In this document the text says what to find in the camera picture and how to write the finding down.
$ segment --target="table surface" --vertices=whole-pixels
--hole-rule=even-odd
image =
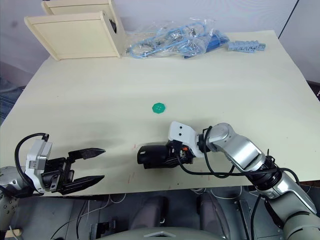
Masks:
[[[72,195],[246,185],[245,177],[218,179],[137,164],[139,147],[166,142],[172,121],[198,132],[226,122],[265,153],[270,149],[276,163],[301,181],[320,179],[320,104],[303,75],[273,31],[227,35],[266,43],[266,50],[252,54],[223,47],[189,59],[49,57],[0,127],[1,167],[14,166],[18,141],[44,132],[53,142],[51,159],[82,148],[106,149],[72,165],[75,178],[105,175]],[[166,105],[161,114],[152,111],[158,102]],[[22,165],[32,144],[20,150]],[[231,167],[222,153],[209,158],[216,171]],[[186,167],[207,171],[202,158]]]

